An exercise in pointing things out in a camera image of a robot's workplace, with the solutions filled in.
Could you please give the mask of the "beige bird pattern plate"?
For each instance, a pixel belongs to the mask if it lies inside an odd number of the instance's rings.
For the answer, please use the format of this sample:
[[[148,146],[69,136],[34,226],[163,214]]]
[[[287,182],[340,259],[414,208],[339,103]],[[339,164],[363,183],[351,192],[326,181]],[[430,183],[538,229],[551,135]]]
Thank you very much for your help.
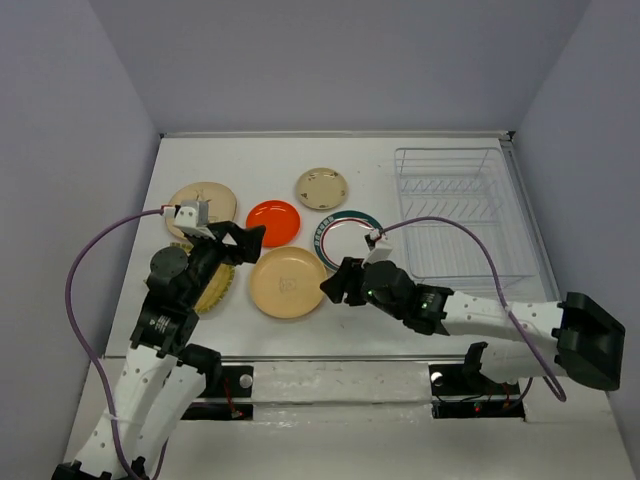
[[[176,206],[185,200],[208,200],[209,223],[235,219],[237,199],[228,187],[215,182],[196,182],[187,185],[172,196],[169,205],[174,207],[174,210],[165,215],[165,223],[169,232],[181,239],[186,239],[188,236],[207,237],[206,226],[196,229],[178,229],[174,226]]]

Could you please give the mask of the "green rimmed white plate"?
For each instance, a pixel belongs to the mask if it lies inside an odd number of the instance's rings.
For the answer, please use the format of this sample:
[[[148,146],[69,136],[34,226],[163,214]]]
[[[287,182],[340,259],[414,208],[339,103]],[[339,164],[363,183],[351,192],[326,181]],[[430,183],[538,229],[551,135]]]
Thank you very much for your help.
[[[371,215],[357,210],[342,210],[324,218],[313,235],[313,247],[324,266],[339,269],[345,257],[365,258],[369,247],[365,236],[382,225]]]

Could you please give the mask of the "orange plate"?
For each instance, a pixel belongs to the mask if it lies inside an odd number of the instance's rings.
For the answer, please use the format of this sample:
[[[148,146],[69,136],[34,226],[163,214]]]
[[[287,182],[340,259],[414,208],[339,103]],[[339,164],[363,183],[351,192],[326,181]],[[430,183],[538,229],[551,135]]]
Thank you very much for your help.
[[[246,217],[246,226],[264,226],[262,246],[275,248],[287,245],[296,238],[301,219],[291,204],[282,200],[267,200],[251,209]]]

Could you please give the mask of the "plain tan plate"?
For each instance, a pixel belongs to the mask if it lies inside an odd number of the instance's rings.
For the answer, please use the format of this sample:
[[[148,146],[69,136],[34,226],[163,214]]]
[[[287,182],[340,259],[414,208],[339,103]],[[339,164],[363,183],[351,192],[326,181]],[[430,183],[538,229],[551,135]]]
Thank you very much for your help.
[[[327,278],[321,260],[309,250],[285,246],[257,261],[249,276],[249,293],[266,315],[289,320],[312,312],[323,301],[320,284]]]

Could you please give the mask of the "small cream plate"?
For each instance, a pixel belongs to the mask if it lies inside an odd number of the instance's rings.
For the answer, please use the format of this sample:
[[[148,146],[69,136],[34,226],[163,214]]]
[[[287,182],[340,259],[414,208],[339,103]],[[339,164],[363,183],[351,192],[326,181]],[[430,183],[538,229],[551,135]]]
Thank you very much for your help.
[[[348,183],[343,175],[326,167],[304,172],[296,182],[295,196],[313,210],[331,210],[347,199]]]

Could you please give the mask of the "yellow woven pattern plate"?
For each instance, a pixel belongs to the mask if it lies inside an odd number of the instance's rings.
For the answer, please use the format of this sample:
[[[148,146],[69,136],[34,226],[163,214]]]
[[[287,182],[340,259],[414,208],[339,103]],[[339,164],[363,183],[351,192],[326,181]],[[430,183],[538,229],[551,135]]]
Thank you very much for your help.
[[[234,276],[225,246],[172,243],[150,261],[143,308],[206,313],[224,298]]]

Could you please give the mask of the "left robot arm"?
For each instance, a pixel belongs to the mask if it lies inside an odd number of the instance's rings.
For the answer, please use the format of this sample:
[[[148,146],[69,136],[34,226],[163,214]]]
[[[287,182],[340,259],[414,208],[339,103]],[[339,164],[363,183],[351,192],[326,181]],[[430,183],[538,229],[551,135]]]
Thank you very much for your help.
[[[195,305],[223,265],[254,264],[266,229],[231,221],[188,226],[190,250],[169,246],[150,260],[147,295],[116,384],[91,348],[107,406],[74,459],[56,479],[155,479],[168,439],[192,402],[215,392],[223,373],[219,352],[193,344]]]

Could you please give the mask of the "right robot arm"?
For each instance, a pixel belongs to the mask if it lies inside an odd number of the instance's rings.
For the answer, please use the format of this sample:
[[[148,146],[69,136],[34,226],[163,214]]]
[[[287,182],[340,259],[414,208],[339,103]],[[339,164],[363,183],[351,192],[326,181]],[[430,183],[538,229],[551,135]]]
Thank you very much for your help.
[[[564,376],[601,391],[620,387],[625,328],[582,293],[502,305],[418,284],[389,260],[350,257],[320,289],[334,304],[370,304],[418,334],[478,337],[460,368],[462,384],[473,392],[526,377]]]

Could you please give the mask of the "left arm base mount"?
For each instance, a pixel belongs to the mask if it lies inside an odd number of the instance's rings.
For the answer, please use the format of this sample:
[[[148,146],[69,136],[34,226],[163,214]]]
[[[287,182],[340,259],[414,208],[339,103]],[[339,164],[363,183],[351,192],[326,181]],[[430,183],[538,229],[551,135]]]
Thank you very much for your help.
[[[220,379],[207,381],[205,390],[182,415],[183,421],[251,421],[254,367],[224,365]]]

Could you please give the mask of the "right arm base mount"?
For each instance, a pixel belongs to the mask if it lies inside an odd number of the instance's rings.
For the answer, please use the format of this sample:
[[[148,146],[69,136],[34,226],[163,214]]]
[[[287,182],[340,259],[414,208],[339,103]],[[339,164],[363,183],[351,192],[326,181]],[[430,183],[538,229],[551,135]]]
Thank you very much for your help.
[[[461,364],[431,365],[429,375],[435,419],[525,419],[518,384],[466,375]]]

